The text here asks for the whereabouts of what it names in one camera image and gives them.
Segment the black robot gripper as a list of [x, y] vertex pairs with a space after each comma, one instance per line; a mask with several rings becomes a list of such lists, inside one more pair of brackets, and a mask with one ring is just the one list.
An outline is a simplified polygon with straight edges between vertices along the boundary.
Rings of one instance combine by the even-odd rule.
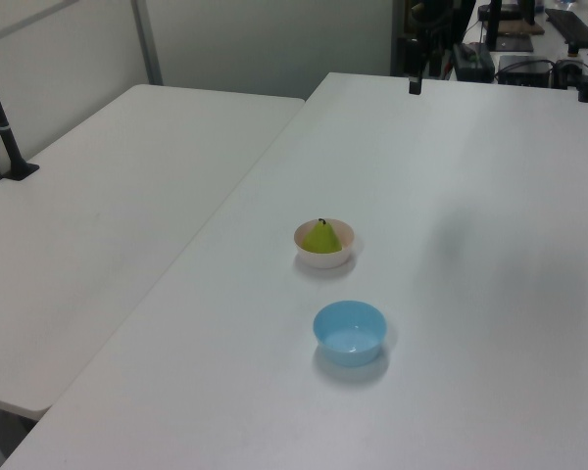
[[443, 1], [410, 1], [408, 20], [416, 37], [406, 43], [405, 71], [412, 75], [409, 93], [420, 94], [420, 76], [425, 70], [428, 75], [439, 77], [442, 69], [443, 52], [440, 34], [444, 25]]

